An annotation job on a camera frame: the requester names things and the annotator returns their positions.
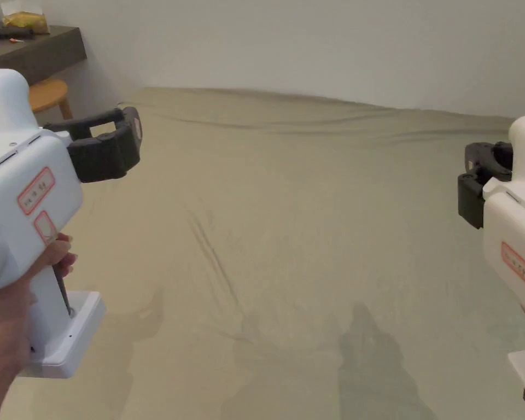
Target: beige bedsheet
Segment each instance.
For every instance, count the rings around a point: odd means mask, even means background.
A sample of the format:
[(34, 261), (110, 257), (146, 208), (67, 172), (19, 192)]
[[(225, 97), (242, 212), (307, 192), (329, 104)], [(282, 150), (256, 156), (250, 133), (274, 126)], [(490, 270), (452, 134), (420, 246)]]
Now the beige bedsheet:
[(84, 186), (73, 289), (108, 312), (75, 378), (6, 419), (525, 419), (525, 318), (457, 215), (510, 120), (146, 89), (143, 160)]

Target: yellow bag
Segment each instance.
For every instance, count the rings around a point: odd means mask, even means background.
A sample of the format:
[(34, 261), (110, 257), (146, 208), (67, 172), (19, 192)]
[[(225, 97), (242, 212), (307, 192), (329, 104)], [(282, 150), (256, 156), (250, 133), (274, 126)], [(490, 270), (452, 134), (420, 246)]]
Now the yellow bag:
[(33, 1), (13, 0), (2, 3), (4, 26), (31, 28), (35, 33), (49, 33), (43, 10)]

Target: finger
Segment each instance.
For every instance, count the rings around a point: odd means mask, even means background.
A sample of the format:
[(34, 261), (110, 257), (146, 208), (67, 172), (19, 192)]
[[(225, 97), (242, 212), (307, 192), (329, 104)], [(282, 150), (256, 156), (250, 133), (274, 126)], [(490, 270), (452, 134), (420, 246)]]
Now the finger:
[(62, 258), (64, 258), (68, 251), (70, 251), (72, 245), (70, 242), (56, 240), (51, 243), (33, 263), (31, 268), (27, 271), (26, 277), (34, 277), (43, 269), (49, 265), (57, 264)]
[(72, 242), (73, 237), (69, 235), (65, 235), (63, 233), (59, 233), (57, 236), (57, 239), (59, 241)]
[(59, 271), (60, 277), (65, 278), (70, 273), (72, 273), (73, 270), (74, 270), (74, 267), (62, 267), (62, 268), (60, 268), (60, 271)]
[(60, 260), (58, 265), (63, 268), (68, 268), (71, 265), (73, 265), (76, 260), (78, 259), (78, 256), (76, 254), (68, 253), (64, 258)]

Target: wooden stool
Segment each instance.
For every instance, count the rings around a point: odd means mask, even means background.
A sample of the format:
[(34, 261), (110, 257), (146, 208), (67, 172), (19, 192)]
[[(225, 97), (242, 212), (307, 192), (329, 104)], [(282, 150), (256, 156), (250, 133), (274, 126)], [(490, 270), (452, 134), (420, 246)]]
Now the wooden stool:
[(72, 111), (66, 95), (68, 86), (62, 80), (47, 79), (29, 88), (31, 111), (38, 113), (58, 106), (65, 120), (72, 119)]

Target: red label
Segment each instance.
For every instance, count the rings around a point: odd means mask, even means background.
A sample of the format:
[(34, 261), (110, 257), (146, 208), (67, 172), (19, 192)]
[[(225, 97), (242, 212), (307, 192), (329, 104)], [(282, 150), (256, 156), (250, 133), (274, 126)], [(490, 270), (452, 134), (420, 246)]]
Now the red label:
[(46, 246), (56, 240), (58, 232), (56, 231), (53, 221), (45, 210), (39, 213), (33, 222), (33, 226), (37, 230), (40, 238), (45, 242)]
[(501, 259), (525, 282), (525, 260), (507, 243), (501, 243)]
[(43, 168), (26, 189), (18, 196), (18, 205), (25, 213), (30, 215), (40, 202), (54, 187), (55, 179), (51, 169)]

